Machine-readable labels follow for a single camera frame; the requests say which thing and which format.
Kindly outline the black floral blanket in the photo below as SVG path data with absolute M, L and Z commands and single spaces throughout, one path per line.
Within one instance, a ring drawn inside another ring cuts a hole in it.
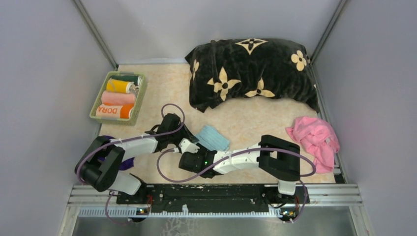
M 185 57 L 189 104 L 204 112 L 232 98 L 288 98 L 319 112 L 307 49 L 278 38 L 213 40 Z

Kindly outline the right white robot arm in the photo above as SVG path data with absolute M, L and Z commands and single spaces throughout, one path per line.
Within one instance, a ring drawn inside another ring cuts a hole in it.
M 295 143 L 263 135 L 257 144 L 233 151 L 208 150 L 202 145 L 186 146 L 180 145 L 180 169 L 199 173 L 210 167 L 201 176 L 213 178 L 232 171 L 260 168 L 277 178 L 277 197 L 280 201 L 289 203 L 297 194 L 300 146 Z

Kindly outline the green plastic basket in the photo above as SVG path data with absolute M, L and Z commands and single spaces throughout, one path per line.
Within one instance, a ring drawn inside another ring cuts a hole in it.
M 115 119 L 115 118 L 101 118 L 97 117 L 95 115 L 96 109 L 99 105 L 102 104 L 101 102 L 101 95 L 104 91 L 106 91 L 106 84 L 108 80 L 110 79 L 110 76 L 112 75 L 139 75 L 142 77 L 142 80 L 140 81 L 139 85 L 135 87 L 135 90 L 131 93 L 134 93 L 136 95 L 136 100 L 134 103 L 133 111 L 131 113 L 131 116 L 129 119 Z M 120 72 L 120 71 L 110 71 L 108 72 L 107 76 L 105 77 L 105 80 L 100 88 L 100 91 L 95 99 L 95 102 L 90 110 L 89 117 L 101 124 L 117 124 L 117 125 L 127 125 L 127 126 L 134 126 L 137 122 L 137 118 L 139 115 L 139 111 L 141 109 L 141 105 L 146 93 L 147 89 L 147 79 L 145 75 L 137 73 L 137 72 Z

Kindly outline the pink rolled towel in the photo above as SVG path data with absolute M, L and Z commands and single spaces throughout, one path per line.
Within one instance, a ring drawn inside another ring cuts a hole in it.
M 104 91 L 101 95 L 101 102 L 105 105 L 128 105 L 134 104 L 136 95 L 134 93 L 117 93 Z

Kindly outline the purple towel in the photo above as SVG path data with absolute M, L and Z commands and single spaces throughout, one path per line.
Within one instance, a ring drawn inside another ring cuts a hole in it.
M 108 136 L 108 135 L 104 135 L 104 137 L 108 138 L 108 139 L 115 139 L 112 136 Z M 120 171 L 126 171 L 130 168 L 134 167 L 134 159 L 135 157 L 131 157 L 129 159 L 126 159 L 124 161 L 122 161 L 122 163 L 119 166 L 119 170 Z M 98 157 L 99 162 L 104 162 L 105 161 L 105 157 Z

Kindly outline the dark green rolled towel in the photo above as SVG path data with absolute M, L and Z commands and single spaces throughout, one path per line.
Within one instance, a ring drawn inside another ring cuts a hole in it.
M 110 78 L 125 82 L 132 82 L 135 86 L 138 86 L 142 80 L 142 77 L 139 75 L 112 75 Z

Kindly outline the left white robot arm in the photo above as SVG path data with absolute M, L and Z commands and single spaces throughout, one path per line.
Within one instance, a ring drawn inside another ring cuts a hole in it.
M 96 137 L 75 166 L 74 172 L 80 182 L 92 186 L 98 192 L 106 190 L 128 194 L 135 203 L 144 202 L 148 196 L 144 182 L 132 174 L 124 173 L 123 162 L 143 154 L 162 151 L 168 145 L 197 143 L 195 137 L 176 114 L 169 113 L 160 124 L 144 134 L 124 140 L 110 136 Z

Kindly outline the light blue towel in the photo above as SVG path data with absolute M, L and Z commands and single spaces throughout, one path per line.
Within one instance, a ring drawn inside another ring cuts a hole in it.
M 230 141 L 210 125 L 205 125 L 195 137 L 208 150 L 227 151 L 230 146 Z

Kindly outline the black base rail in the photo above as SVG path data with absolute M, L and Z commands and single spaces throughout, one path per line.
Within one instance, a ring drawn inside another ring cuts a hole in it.
M 306 188 L 297 186 L 294 195 L 285 195 L 276 184 L 149 184 L 134 195 L 116 197 L 118 205 L 145 205 L 152 213 L 266 213 L 310 202 Z

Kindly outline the orange DORA rolled towel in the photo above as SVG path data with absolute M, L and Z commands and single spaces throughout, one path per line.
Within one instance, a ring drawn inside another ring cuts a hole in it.
M 126 105 L 105 105 L 101 104 L 96 109 L 95 115 L 101 118 L 129 119 L 134 104 Z

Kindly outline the yellow rolled towel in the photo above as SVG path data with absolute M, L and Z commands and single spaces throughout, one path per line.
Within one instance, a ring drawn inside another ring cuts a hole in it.
M 133 82 L 109 79 L 106 84 L 106 91 L 129 94 L 135 90 L 135 87 Z

